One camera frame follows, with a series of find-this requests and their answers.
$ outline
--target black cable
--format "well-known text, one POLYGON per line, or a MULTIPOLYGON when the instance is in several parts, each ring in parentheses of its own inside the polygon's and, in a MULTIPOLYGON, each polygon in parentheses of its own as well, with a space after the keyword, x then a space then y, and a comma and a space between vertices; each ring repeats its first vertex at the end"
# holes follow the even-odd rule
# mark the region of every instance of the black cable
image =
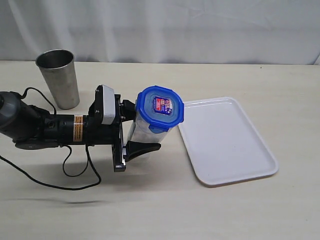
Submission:
POLYGON ((57 109, 56 109, 56 107, 48 100, 48 98, 46 98, 46 96, 45 96, 39 89, 36 89, 35 87, 32 87, 32 86, 27 87, 27 88, 24 90, 24 93, 22 94, 21 99, 25 99, 25 98, 26 98, 26 96, 27 96, 27 94, 28 94, 28 91, 29 91, 30 89, 37 91, 37 92, 47 101, 47 103, 50 104, 50 105, 53 107, 53 115, 54 115, 54 117, 55 117, 55 116, 57 115, 57 109))
POLYGON ((96 183, 93 183, 93 184, 90 184, 90 185, 87 185, 87 186, 82 186, 82 187, 63 187, 63 186, 51 185, 51 184, 47 184, 47 183, 38 181, 38 180, 34 179, 32 176, 30 176, 25 170, 21 169, 20 167, 15 165, 13 162, 9 161, 8 159, 4 158, 1 155, 0 155, 0 159, 3 160, 4 162, 6 162, 7 164, 11 165, 12 167, 17 169, 18 171, 20 171, 24 175, 26 175, 30 180, 32 180, 33 182, 35 182, 37 184, 40 184, 40 185, 43 185, 43 186, 46 186, 46 187, 49 187, 49 188, 54 188, 54 189, 68 190, 68 191, 78 191, 78 190, 88 189, 88 188, 97 186, 97 185, 99 185, 101 183, 101 176, 97 172, 97 170, 96 170, 96 168, 95 168, 95 166, 94 166, 94 164, 93 164, 93 162, 91 160, 90 153, 89 153, 89 146, 87 144, 85 145, 85 153, 86 153, 87 160, 90 163, 90 166, 91 166, 93 172, 95 173, 95 175, 98 178, 98 181, 96 183))
POLYGON ((63 161, 63 164, 62 164, 63 173, 64 173, 66 176, 70 177, 70 178, 79 177, 80 175, 82 175, 82 174, 87 170, 88 165, 89 165, 88 159, 86 160, 86 165, 85 165, 85 168, 83 169, 82 172, 80 172, 80 173, 77 174, 77 175, 70 175, 70 174, 68 174, 68 173, 66 172, 65 166, 66 166, 66 162, 67 162, 68 158, 69 158, 69 157, 71 156, 71 154, 72 154, 72 148, 71 148, 69 145, 64 145, 64 146, 62 146, 62 147, 67 147, 67 148, 70 150, 69 155, 65 158, 65 160, 63 161))

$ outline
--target clear plastic container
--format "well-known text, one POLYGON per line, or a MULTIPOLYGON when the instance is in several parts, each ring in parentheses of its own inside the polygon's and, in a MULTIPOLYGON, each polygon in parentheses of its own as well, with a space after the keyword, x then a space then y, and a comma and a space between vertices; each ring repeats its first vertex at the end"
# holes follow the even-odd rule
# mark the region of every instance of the clear plastic container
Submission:
POLYGON ((160 143, 167 133, 184 121, 184 103, 177 93, 161 86, 150 86, 139 93, 136 118, 128 141, 160 143))

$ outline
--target container label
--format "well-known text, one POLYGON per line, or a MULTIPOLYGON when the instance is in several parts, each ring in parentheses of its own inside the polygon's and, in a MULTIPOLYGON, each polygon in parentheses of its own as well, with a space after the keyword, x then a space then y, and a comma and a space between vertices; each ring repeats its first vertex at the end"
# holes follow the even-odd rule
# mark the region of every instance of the container label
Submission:
POLYGON ((156 96, 153 99, 152 105, 153 105, 154 112, 158 114, 170 115, 173 110, 173 105, 170 98, 156 96))
POLYGON ((74 142, 82 142, 83 129, 84 129, 84 116, 74 115, 74 122, 73 122, 73 141, 74 142))

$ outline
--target table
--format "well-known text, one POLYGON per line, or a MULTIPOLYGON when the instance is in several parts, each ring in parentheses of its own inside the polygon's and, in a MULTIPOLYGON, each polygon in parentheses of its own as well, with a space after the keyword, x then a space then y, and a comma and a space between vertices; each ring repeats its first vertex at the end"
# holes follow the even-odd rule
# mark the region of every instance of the table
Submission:
MULTIPOLYGON (((134 101, 151 85, 184 101, 229 96, 242 105, 279 162, 269 178, 206 188, 196 179, 178 128, 145 163, 114 173, 110 146, 90 148, 102 184, 63 191, 35 184, 0 162, 0 239, 24 240, 270 240, 320 236, 320 67, 76 62, 78 107, 85 114, 100 84, 134 101)), ((1 61, 1 91, 49 90, 34 62, 1 61)), ((25 102, 50 110, 35 91, 25 102)), ((124 125, 127 133, 130 123, 124 125)), ((0 135, 0 154, 33 177, 61 186, 94 182, 88 170, 64 176, 65 148, 19 150, 0 135)), ((74 147, 66 168, 80 171, 86 156, 74 147)))

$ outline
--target orange label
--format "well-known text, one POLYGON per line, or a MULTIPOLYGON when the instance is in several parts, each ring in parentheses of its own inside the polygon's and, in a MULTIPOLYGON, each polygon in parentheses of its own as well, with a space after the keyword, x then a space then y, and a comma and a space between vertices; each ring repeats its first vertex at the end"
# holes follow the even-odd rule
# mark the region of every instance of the orange label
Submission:
POLYGON ((74 122, 73 122, 73 141, 74 142, 82 141, 83 130, 84 130, 84 116, 74 115, 74 122))

